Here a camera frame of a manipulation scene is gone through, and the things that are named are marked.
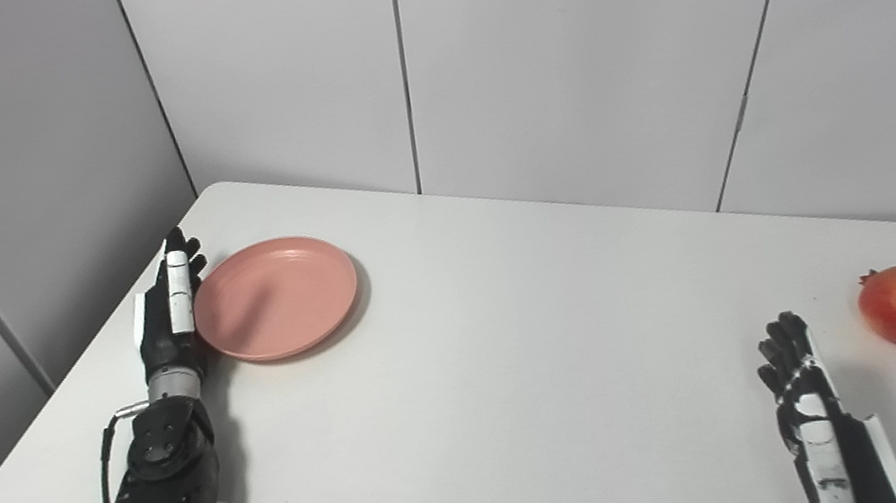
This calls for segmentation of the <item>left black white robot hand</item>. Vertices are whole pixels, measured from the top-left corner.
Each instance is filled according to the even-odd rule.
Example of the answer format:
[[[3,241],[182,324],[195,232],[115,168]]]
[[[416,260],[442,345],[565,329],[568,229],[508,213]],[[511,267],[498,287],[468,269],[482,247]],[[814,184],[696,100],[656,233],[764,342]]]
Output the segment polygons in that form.
[[[204,378],[209,370],[211,347],[205,346],[196,331],[173,330],[171,320],[170,278],[167,256],[170,252],[181,251],[187,260],[186,281],[189,293],[194,296],[203,284],[202,273],[207,258],[201,252],[201,242],[186,235],[178,227],[173,227],[164,241],[164,251],[157,269],[154,284],[143,295],[143,324],[139,354],[144,367],[145,380],[150,381],[165,369],[185,367]]]

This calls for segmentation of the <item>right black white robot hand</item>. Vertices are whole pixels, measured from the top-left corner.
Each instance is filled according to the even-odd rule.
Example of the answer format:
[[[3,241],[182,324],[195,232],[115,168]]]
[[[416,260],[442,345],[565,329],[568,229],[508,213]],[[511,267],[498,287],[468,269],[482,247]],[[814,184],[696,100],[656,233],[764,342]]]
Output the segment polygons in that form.
[[[776,402],[778,433],[808,503],[896,503],[896,456],[879,416],[845,412],[804,318],[766,326],[757,376]]]

